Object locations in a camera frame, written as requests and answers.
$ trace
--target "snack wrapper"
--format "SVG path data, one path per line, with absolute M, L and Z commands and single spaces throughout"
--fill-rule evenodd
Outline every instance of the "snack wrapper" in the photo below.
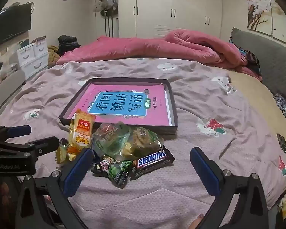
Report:
M 104 177 L 108 177 L 115 186 L 123 188 L 126 185 L 129 166 L 132 164 L 132 161 L 118 162 L 113 158 L 106 156 L 101 162 L 95 163 L 91 171 L 95 174 L 101 174 Z
M 68 140 L 61 139 L 55 158 L 58 164 L 73 161 L 83 148 L 91 147 L 92 127 L 96 116 L 77 110 L 70 124 Z
M 139 160 L 133 161 L 133 167 L 130 171 L 130 179 L 137 179 L 143 174 L 152 172 L 175 160 L 171 152 L 163 147 L 163 150 L 152 153 L 146 157 L 142 157 Z
M 161 151 L 163 139 L 143 127 L 103 123 L 93 134 L 92 148 L 99 157 L 106 154 L 117 161 L 134 161 Z

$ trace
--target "wall-mounted television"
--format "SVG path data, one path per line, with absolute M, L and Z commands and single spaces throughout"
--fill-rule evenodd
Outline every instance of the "wall-mounted television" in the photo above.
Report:
M 0 45 L 31 29 L 31 3 L 0 12 Z

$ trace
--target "pink bedsheet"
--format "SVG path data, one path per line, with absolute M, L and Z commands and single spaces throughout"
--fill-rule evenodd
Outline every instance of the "pink bedsheet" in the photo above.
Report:
M 182 29 L 171 31 L 165 39 L 101 36 L 91 44 L 65 53 L 57 64 L 132 57 L 186 59 L 225 69 L 235 69 L 258 78 L 245 67 L 247 60 L 242 57 L 235 45 L 206 33 Z

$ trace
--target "white plastic drawer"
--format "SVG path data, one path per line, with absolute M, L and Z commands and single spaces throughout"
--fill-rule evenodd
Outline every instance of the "white plastic drawer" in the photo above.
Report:
M 46 40 L 37 41 L 35 45 L 33 45 L 35 57 L 39 58 L 43 54 L 47 52 L 47 42 Z
M 35 59 L 33 62 L 21 66 L 21 69 L 26 75 L 26 80 L 32 75 L 45 68 L 48 65 L 49 54 L 46 53 L 44 56 Z
M 20 49 L 17 51 L 18 62 L 20 66 L 28 62 L 31 62 L 35 59 L 33 45 L 35 44 L 28 45 L 24 49 Z

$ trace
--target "metal bolt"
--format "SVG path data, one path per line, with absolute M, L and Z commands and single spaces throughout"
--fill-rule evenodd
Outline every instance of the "metal bolt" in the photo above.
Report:
M 58 177 L 60 174 L 60 171 L 56 170 L 52 172 L 52 177 Z
M 252 174 L 252 177 L 253 177 L 253 179 L 258 179 L 258 174 L 253 173 L 253 174 Z
M 223 174 L 224 174 L 226 177 L 228 177 L 228 176 L 231 176 L 232 173 L 231 173 L 231 171 L 225 169 L 225 170 L 223 171 Z
M 31 177 L 32 177 L 31 175 L 26 175 L 26 176 L 24 177 L 24 179 L 25 179 L 25 180 L 30 180 Z

